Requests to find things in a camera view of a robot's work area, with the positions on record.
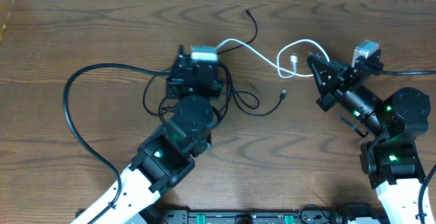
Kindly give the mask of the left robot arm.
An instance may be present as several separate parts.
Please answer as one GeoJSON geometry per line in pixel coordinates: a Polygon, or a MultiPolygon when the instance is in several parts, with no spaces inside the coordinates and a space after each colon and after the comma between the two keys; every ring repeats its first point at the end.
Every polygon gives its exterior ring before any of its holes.
{"type": "Polygon", "coordinates": [[[174,188],[195,167],[195,157],[211,147],[211,131],[221,122],[222,115],[210,100],[219,97],[222,89],[217,49],[211,46],[194,46],[190,54],[181,48],[169,72],[116,63],[90,65],[75,72],[63,92],[67,124],[82,146],[115,173],[116,181],[74,222],[127,223],[174,188]],[[116,67],[166,77],[166,98],[177,101],[172,117],[139,145],[137,154],[122,172],[83,140],[68,106],[69,90],[79,75],[116,67]]]}

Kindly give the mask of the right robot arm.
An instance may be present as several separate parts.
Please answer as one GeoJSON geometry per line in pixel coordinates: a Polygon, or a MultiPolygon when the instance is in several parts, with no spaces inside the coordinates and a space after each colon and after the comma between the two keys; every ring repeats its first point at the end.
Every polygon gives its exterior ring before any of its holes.
{"type": "Polygon", "coordinates": [[[373,140],[361,144],[360,163],[390,223],[434,223],[428,185],[434,173],[425,173],[416,138],[429,129],[431,103],[422,91],[405,87],[387,99],[363,85],[380,75],[380,51],[357,57],[354,64],[328,61],[318,54],[307,57],[320,93],[316,101],[323,111],[339,103],[370,133],[373,140]]]}

